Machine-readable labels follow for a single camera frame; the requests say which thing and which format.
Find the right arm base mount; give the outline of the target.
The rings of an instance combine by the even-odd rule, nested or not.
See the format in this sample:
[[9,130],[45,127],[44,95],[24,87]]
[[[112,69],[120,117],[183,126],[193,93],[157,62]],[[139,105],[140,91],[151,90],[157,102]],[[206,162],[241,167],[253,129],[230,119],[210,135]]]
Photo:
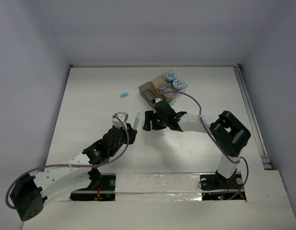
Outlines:
[[243,188],[243,180],[240,172],[234,173],[229,179],[224,178],[218,172],[201,174],[198,187],[202,191],[203,201],[245,200],[246,194]]

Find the blue lidded round tin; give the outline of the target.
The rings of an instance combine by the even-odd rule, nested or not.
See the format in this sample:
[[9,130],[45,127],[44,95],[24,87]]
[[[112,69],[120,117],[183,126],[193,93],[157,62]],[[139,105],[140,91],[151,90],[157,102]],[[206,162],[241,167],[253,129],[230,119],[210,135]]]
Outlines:
[[177,75],[174,72],[167,72],[165,75],[165,80],[169,83],[172,83],[177,78]]

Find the green highlighter marker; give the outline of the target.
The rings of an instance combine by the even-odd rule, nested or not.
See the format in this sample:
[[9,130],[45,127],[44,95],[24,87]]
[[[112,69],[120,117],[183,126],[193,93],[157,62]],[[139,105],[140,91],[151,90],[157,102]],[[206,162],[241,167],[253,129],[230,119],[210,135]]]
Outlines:
[[135,117],[134,124],[133,124],[133,129],[134,130],[137,130],[138,125],[139,125],[139,121],[140,121],[140,113],[138,113],[136,115],[136,117]]

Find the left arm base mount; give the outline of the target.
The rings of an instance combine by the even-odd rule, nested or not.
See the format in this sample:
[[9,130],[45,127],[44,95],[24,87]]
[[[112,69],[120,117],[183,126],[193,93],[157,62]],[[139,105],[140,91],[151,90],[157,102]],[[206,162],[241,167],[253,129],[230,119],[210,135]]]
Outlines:
[[90,183],[86,188],[71,192],[72,201],[115,201],[116,174],[104,174],[97,168],[88,172]]

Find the clear jar of pins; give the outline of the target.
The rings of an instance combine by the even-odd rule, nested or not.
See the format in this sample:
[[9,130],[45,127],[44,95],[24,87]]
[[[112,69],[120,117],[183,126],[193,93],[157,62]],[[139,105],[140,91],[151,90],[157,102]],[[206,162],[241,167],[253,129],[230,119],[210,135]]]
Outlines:
[[164,81],[160,81],[157,83],[157,91],[162,93],[167,88],[167,83]]
[[175,94],[175,92],[171,88],[166,88],[163,91],[163,96],[165,96],[166,98],[170,98],[174,94]]

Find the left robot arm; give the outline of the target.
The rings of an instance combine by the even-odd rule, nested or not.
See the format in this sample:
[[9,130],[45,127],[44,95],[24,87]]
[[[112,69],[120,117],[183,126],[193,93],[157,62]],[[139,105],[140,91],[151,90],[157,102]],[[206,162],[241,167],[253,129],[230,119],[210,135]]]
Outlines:
[[102,177],[98,167],[112,163],[119,149],[133,144],[136,135],[137,130],[130,124],[125,128],[112,127],[67,163],[47,165],[43,171],[38,168],[35,175],[31,171],[21,175],[8,190],[7,199],[12,201],[20,220],[28,221],[49,202],[67,192],[77,176],[87,174],[84,184],[89,189],[96,189]]

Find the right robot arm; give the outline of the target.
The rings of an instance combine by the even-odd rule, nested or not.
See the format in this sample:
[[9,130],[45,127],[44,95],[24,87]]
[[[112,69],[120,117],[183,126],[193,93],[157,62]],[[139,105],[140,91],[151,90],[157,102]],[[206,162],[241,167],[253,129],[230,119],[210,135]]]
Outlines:
[[216,184],[226,188],[232,183],[239,156],[251,133],[230,111],[223,111],[218,117],[194,115],[185,111],[175,112],[168,102],[160,100],[154,104],[153,110],[145,111],[143,129],[151,131],[166,128],[179,132],[206,133],[222,152],[215,173]]

